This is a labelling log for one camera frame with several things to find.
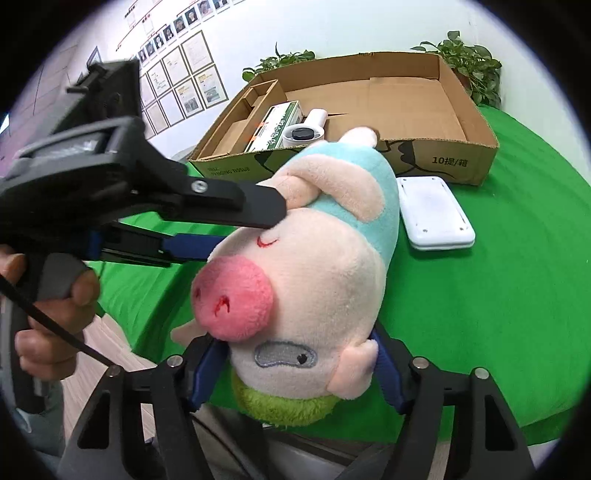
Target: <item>human hand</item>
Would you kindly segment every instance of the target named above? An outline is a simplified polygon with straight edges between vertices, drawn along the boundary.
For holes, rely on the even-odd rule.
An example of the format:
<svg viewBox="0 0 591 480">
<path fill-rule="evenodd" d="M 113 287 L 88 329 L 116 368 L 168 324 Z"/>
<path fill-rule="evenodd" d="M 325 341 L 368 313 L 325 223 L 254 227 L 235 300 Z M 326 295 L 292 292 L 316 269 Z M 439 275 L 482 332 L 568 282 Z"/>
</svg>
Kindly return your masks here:
<svg viewBox="0 0 591 480">
<path fill-rule="evenodd" d="M 0 245 L 0 273 L 8 281 L 16 284 L 26 268 L 25 255 L 16 254 L 7 245 Z M 70 293 L 71 298 L 37 301 L 35 306 L 83 341 L 83 330 L 95 316 L 100 293 L 99 280 L 94 271 L 80 275 Z M 29 324 L 31 330 L 22 330 L 15 338 L 21 368 L 45 381 L 62 380 L 72 375 L 76 370 L 78 350 L 30 317 Z"/>
</svg>

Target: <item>cardboard box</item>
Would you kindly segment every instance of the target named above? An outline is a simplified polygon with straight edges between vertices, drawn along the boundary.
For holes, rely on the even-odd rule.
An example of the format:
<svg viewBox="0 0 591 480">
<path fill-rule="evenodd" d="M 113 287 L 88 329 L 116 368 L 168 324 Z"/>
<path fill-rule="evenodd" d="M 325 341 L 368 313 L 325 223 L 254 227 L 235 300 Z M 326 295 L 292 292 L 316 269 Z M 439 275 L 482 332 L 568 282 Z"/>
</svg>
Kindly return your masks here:
<svg viewBox="0 0 591 480">
<path fill-rule="evenodd" d="M 244 153 L 268 107 L 299 100 L 323 108 L 325 138 L 366 125 L 399 176 L 438 175 L 480 185 L 498 141 L 455 74 L 437 55 L 379 52 L 297 63 L 255 77 L 230 102 L 190 160 L 204 177 L 261 181 L 299 148 Z"/>
<path fill-rule="evenodd" d="M 272 106 L 244 151 L 258 152 L 283 147 L 283 130 L 290 125 L 301 123 L 303 118 L 297 100 Z"/>
</svg>

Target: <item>pig snout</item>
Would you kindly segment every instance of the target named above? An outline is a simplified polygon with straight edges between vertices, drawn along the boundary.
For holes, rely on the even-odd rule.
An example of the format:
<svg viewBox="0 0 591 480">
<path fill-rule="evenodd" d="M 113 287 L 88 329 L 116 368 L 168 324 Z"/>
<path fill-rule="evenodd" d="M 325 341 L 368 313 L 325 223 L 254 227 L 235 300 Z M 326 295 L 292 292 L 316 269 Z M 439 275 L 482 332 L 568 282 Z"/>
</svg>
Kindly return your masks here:
<svg viewBox="0 0 591 480">
<path fill-rule="evenodd" d="M 267 275 L 240 255 L 211 260 L 191 287 L 195 319 L 213 337 L 228 342 L 245 340 L 265 328 L 273 298 Z"/>
</svg>

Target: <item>person's sleeve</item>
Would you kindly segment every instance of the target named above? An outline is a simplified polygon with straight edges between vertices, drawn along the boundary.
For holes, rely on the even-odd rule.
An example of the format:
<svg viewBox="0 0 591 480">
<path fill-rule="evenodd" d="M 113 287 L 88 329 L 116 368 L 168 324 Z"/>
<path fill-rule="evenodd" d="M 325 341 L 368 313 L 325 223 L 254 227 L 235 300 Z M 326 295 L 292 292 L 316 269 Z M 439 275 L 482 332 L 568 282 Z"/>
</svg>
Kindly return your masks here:
<svg viewBox="0 0 591 480">
<path fill-rule="evenodd" d="M 46 409 L 39 414 L 30 414 L 9 406 L 12 418 L 22 431 L 29 445 L 53 471 L 57 471 L 66 439 L 64 435 L 64 397 L 61 382 L 51 382 L 46 397 Z"/>
</svg>

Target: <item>stuffed pig toy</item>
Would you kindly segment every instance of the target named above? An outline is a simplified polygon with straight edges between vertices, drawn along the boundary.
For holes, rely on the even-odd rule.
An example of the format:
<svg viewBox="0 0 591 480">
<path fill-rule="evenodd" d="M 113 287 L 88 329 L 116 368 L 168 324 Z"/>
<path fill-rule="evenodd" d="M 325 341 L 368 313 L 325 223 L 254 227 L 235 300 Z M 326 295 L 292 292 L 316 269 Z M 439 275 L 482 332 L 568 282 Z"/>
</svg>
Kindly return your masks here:
<svg viewBox="0 0 591 480">
<path fill-rule="evenodd" d="M 254 418 L 307 425 L 369 387 L 378 345 L 368 336 L 399 222 L 396 178 L 376 142 L 360 127 L 294 156 L 262 182 L 285 197 L 285 219 L 237 229 L 193 281 L 195 320 L 173 340 L 227 341 L 236 399 Z"/>
</svg>

